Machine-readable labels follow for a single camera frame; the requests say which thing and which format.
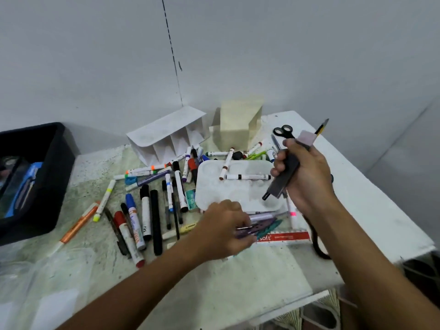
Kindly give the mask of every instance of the table surface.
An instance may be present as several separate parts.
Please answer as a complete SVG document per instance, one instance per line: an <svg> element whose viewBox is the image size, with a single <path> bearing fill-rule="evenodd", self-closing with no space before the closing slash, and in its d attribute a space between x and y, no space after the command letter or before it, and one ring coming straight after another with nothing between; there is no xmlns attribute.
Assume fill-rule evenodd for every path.
<svg viewBox="0 0 440 330"><path fill-rule="evenodd" d="M271 142L272 129L284 124L293 126L295 136L301 130L315 130L294 111L275 113L262 117L256 141ZM332 127L331 120L327 127ZM327 158L338 198L390 261L398 263L434 249L432 240L324 136L318 137L315 145ZM205 151L217 150L212 138L202 146ZM139 166L142 164L130 146L78 156L55 229L1 247L0 260L35 262L44 257L84 210L102 198L113 175ZM160 190L160 183L161 180L153 182L150 188ZM184 188L188 190L194 185L185 184ZM139 192L135 190L133 195L140 204ZM120 209L124 196L125 185L120 181L107 205L112 213ZM162 196L159 206L164 208ZM196 212L184 215L185 224L199 218ZM163 212L161 219L165 232ZM96 252L89 302L136 271L133 262L120 254L104 217L98 223L88 223L64 246L76 247L90 247ZM147 263L154 259L151 245L144 255ZM190 272L157 305L140 329L223 329L342 283L333 262L318 258L310 244L253 246L227 261L211 261Z"/></svg>

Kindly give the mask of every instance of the storage box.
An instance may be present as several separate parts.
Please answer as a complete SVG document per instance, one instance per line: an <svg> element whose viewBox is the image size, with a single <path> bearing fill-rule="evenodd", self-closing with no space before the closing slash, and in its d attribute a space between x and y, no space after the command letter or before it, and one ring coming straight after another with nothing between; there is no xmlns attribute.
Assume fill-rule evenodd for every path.
<svg viewBox="0 0 440 330"><path fill-rule="evenodd" d="M63 137L62 123L0 132L0 157L43 162L24 206L0 219L0 245L50 232L58 221L75 156Z"/></svg>
<svg viewBox="0 0 440 330"><path fill-rule="evenodd" d="M209 126L206 113L184 106L127 136L138 158L150 166L168 163L201 143L209 137Z"/></svg>

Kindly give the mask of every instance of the clutter of markers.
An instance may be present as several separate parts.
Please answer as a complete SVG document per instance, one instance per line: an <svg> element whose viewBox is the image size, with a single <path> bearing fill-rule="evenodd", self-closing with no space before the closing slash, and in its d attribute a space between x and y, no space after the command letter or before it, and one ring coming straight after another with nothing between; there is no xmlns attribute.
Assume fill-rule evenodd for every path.
<svg viewBox="0 0 440 330"><path fill-rule="evenodd" d="M313 141L319 135L325 124L316 131L310 133L303 131L297 139L297 142L307 149L313 144ZM282 128L277 127L272 134L272 143L276 146L263 149L263 142L258 142L248 152L235 151L231 148L228 152L206 152L199 145L189 146L184 155L176 157L174 160L162 165L152 165L143 168L127 170L125 174L116 175L108 184L108 187L101 201L94 202L83 213L75 225L63 236L57 243L52 253L58 251L64 244L85 225L91 218L94 222L98 222L104 214L108 222L112 226L113 232L117 238L117 244L121 254L132 259L137 268L145 264L145 259L141 251L147 248L147 244L152 241L154 254L159 256L163 252L163 241L176 237L180 239L181 234L190 232L196 223L184 224L183 213L197 208L195 204L195 189L184 191L183 183L197 184L198 167L206 160L212 157L226 156L219 180L270 180L270 175L245 175L245 174L228 174L231 160L269 160L272 163L275 160L276 153L280 150L277 139L274 135L283 136L285 138L293 138L292 127L284 125ZM281 194L286 199L288 211L285 213L263 212L250 215L251 225L249 227L237 227L236 237L243 238L250 234L255 235L258 239L265 237L280 225L282 219L279 216L287 214L293 229L297 228L297 217L294 204L290 200L286 192L286 185L299 166L297 158L289 158L284 172L275 178L267 189L267 193L263 196L263 200L272 194L279 198ZM183 171L180 171L179 161L184 160ZM162 197L165 203L165 222L167 232L161 230L161 222L159 215L159 191L150 189L149 184L158 179L162 179ZM106 207L107 202L118 180L123 180L126 185L127 194L125 202L121 203L121 210L116 211L114 215ZM131 192L139 192L141 200L141 211L138 212L135 200ZM316 235L316 231L312 227L312 233ZM319 248L317 243L317 235L313 238L314 248ZM322 252L317 250L317 254L322 257Z"/></svg>

